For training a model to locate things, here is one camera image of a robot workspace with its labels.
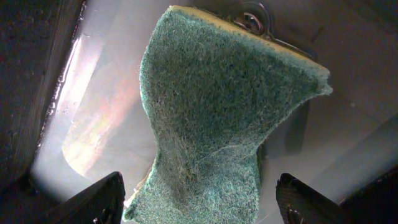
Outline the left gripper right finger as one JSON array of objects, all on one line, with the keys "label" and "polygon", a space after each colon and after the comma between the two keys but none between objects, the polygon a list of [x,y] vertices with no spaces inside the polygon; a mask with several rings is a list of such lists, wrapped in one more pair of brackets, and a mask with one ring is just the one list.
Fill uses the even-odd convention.
[{"label": "left gripper right finger", "polygon": [[276,200],[284,223],[340,224],[353,221],[335,202],[283,173],[276,185]]}]

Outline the green yellow sponge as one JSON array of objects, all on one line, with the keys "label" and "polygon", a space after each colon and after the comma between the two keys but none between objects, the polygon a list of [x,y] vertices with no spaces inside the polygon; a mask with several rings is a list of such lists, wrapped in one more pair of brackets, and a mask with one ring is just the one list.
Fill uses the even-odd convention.
[{"label": "green yellow sponge", "polygon": [[254,223],[257,149],[330,71],[205,11],[170,6],[142,58],[157,152],[123,213],[136,223]]}]

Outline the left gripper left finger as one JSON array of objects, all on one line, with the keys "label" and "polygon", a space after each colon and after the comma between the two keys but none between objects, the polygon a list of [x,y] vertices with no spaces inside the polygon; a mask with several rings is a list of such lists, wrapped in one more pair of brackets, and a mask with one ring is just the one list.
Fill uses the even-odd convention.
[{"label": "left gripper left finger", "polygon": [[120,172],[112,172],[43,215],[50,224],[120,224],[125,188]]}]

